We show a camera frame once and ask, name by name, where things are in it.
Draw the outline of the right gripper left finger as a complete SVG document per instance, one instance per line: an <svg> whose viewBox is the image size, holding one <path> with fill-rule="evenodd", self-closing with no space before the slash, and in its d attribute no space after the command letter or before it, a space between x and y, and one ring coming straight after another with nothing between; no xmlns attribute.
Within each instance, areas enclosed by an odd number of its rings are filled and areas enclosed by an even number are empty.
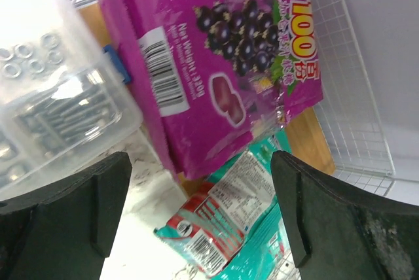
<svg viewBox="0 0 419 280"><path fill-rule="evenodd" d="M132 165L115 152L1 202L2 279L99 279L111 254Z"/></svg>

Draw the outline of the purple snack packet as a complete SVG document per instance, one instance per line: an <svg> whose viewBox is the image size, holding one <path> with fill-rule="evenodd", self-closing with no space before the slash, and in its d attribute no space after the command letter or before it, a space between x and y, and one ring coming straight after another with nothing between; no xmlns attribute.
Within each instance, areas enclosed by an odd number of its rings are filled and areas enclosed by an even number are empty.
<svg viewBox="0 0 419 280"><path fill-rule="evenodd" d="M98 0L166 169L193 180L323 98L310 0Z"/></svg>

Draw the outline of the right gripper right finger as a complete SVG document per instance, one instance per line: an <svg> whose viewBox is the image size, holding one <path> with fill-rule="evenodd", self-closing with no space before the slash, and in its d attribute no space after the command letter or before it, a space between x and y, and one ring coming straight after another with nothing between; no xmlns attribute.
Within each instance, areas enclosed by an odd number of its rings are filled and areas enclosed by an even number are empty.
<svg viewBox="0 0 419 280"><path fill-rule="evenodd" d="M303 279L417 279L418 207L362 190L279 150L276 196Z"/></svg>

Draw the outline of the teal snack packet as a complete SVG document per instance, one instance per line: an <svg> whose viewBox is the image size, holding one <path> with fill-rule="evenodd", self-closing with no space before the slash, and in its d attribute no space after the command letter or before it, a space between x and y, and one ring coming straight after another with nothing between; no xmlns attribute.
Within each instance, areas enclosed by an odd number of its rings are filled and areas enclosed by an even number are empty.
<svg viewBox="0 0 419 280"><path fill-rule="evenodd" d="M278 150L291 150L284 131L248 146L154 235L207 279L271 279L285 252L270 167Z"/></svg>

